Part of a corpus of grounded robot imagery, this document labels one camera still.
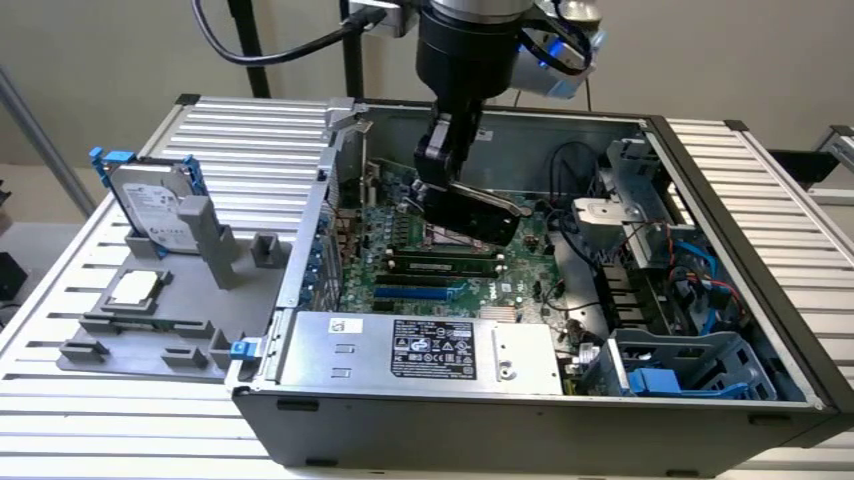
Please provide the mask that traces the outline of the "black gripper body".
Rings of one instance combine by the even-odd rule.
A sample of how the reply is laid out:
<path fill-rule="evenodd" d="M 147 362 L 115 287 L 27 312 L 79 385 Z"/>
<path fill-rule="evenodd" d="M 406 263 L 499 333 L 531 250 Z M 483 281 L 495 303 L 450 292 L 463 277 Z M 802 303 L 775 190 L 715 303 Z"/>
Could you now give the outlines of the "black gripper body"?
<path fill-rule="evenodd" d="M 416 74 L 435 109 L 475 123 L 483 103 L 510 86 L 518 58 L 519 8 L 422 8 Z"/>

